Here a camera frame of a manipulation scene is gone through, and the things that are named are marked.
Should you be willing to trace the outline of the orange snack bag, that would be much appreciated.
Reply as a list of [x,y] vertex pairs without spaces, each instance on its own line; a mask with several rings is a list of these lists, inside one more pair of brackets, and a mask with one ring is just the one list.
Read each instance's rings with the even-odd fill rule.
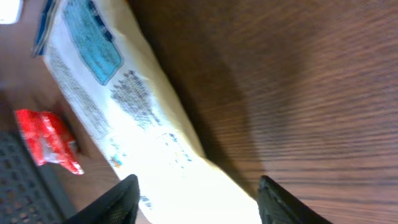
[[72,174],[84,174],[76,158],[76,140],[61,118],[49,111],[28,109],[16,110],[14,115],[29,153],[38,166],[60,164]]

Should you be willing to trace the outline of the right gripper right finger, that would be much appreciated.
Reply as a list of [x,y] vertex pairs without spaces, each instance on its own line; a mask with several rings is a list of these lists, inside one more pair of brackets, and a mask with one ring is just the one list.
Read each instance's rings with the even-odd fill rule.
[[257,204],[262,224],[331,224],[267,175],[259,180]]

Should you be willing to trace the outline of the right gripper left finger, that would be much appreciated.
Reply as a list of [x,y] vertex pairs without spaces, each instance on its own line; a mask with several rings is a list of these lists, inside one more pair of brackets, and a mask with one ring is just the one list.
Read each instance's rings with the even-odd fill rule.
[[135,224],[139,182],[131,174],[63,224]]

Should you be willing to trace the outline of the pale yellow snack bag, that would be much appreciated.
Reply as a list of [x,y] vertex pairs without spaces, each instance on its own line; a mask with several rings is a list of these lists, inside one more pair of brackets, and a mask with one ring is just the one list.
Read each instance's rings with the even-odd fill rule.
[[116,175],[138,177],[150,222],[261,222],[257,202],[206,157],[126,1],[46,1],[32,53]]

